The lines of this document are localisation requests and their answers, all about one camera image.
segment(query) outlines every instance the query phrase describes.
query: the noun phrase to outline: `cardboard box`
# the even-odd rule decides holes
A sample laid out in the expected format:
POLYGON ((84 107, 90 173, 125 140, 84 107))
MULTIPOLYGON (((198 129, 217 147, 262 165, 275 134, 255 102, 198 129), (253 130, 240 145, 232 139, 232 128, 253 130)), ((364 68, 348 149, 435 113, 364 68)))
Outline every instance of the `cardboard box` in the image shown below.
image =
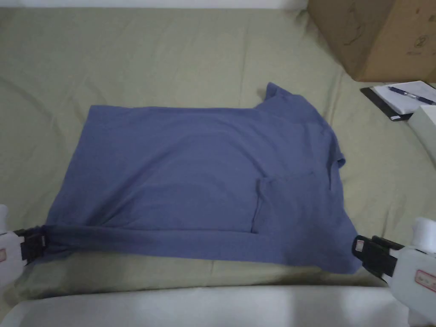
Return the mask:
POLYGON ((436 0, 309 0, 308 11, 356 81, 436 82, 436 0))

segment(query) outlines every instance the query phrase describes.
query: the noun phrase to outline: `blue pen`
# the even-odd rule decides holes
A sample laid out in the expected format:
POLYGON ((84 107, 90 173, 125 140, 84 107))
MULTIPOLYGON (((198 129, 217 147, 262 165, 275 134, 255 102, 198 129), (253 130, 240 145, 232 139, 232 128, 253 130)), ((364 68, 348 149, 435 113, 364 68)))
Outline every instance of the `blue pen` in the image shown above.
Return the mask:
POLYGON ((416 95, 416 94, 413 94, 413 93, 409 93, 409 92, 406 92, 406 91, 394 88, 392 86, 388 86, 388 89, 391 90, 392 92, 408 96, 409 98, 412 98, 412 99, 424 102, 424 103, 426 103, 428 105, 435 105, 436 104, 436 102, 434 102, 432 100, 428 100, 428 99, 426 99, 426 98, 424 98, 422 96, 419 96, 419 95, 416 95))

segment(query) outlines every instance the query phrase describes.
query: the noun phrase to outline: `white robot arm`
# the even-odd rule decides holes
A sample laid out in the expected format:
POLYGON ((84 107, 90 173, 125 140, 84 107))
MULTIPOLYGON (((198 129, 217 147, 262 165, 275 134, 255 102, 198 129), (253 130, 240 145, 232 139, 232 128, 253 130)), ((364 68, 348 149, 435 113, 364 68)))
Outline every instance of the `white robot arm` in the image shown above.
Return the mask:
POLYGON ((7 212, 0 204, 0 289, 20 277, 24 266, 42 257, 47 243, 38 228, 7 231, 7 212))
POLYGON ((393 296, 409 308, 412 327, 436 324, 436 222, 418 218, 411 246, 378 236, 358 236, 353 254, 370 273, 384 280, 393 296))

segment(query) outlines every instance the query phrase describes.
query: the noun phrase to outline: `wall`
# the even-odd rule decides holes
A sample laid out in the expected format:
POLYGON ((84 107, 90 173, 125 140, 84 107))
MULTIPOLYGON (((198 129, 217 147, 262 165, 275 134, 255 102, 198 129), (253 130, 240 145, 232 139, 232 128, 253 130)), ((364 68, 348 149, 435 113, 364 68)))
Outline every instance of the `wall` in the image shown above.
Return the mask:
POLYGON ((305 8, 307 0, 0 0, 3 7, 305 8))

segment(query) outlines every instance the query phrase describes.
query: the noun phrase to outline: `paper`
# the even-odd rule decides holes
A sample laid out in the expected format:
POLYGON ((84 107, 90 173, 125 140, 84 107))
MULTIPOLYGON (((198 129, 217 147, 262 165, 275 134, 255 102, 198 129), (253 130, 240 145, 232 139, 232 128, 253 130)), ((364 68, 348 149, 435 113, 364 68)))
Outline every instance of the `paper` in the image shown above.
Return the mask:
POLYGON ((415 112, 419 106, 424 103, 408 96, 395 93, 388 89, 388 86, 396 87, 400 90, 407 91, 426 99, 436 102, 436 89, 432 88, 430 85, 422 82, 408 82, 408 83, 398 83, 383 86, 373 87, 373 91, 378 94, 395 112, 400 115, 405 115, 407 113, 415 112))

